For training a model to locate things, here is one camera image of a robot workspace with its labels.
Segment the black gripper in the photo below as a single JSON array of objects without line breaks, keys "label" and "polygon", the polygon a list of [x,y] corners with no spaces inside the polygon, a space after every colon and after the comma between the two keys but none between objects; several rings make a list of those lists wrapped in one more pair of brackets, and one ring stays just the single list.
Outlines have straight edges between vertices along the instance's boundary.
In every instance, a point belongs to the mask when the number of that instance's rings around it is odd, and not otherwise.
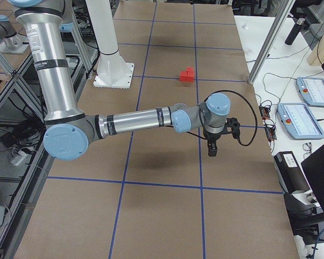
[{"label": "black gripper", "polygon": [[208,156],[217,156],[217,140],[221,138],[222,135],[230,134],[228,128],[231,127],[229,123],[224,123],[220,127],[213,127],[211,125],[203,126],[203,135],[207,140]]}]

